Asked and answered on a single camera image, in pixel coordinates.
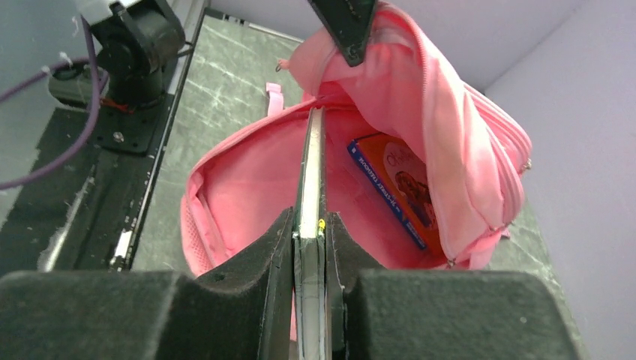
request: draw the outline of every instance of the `bolt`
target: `bolt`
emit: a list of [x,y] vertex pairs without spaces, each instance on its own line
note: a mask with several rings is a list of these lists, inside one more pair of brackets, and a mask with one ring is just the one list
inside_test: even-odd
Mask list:
[[114,133],[112,135],[112,138],[115,140],[116,143],[123,143],[124,142],[124,134],[120,133],[119,131]]

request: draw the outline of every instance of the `orange book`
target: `orange book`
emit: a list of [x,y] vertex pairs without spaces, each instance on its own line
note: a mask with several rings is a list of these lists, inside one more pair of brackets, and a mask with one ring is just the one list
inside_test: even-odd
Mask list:
[[384,133],[354,139],[348,149],[415,243],[443,255],[424,162],[403,140]]

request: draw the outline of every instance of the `pink strap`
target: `pink strap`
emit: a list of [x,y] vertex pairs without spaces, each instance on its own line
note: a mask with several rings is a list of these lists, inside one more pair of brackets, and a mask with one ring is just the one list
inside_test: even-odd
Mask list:
[[269,98],[269,105],[267,106],[267,116],[273,116],[281,113],[285,108],[282,86],[273,82],[268,82],[265,85],[265,91],[267,92],[267,96]]

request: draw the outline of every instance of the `table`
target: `table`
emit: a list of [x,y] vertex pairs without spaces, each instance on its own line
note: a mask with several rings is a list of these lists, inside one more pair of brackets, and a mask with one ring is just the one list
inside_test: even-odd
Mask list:
[[[298,41],[255,26],[213,17],[203,20],[133,270],[176,270],[191,275],[182,252],[179,202],[193,165],[221,140],[266,114],[265,83],[283,86],[287,106],[302,95],[277,59],[288,59]],[[528,204],[510,226],[511,238],[497,247],[491,270],[529,272],[554,294],[575,343],[587,357],[581,336],[554,274]]]

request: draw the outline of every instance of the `book spine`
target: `book spine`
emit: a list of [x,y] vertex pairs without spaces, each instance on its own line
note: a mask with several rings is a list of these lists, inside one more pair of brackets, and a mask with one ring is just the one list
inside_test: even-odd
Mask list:
[[404,214],[400,204],[396,201],[395,196],[393,196],[388,190],[386,190],[386,186],[382,179],[375,173],[374,168],[369,164],[365,154],[360,151],[357,142],[352,142],[348,148],[349,153],[351,154],[353,160],[358,167],[364,172],[364,174],[371,180],[373,183],[373,187],[376,188],[377,192],[382,196],[386,204],[391,208],[391,211],[395,215],[395,217],[402,223],[402,226],[406,231],[411,235],[411,238],[415,241],[418,247],[422,250],[426,249],[426,244],[422,240],[422,237],[418,234],[416,228],[413,226],[411,220]]

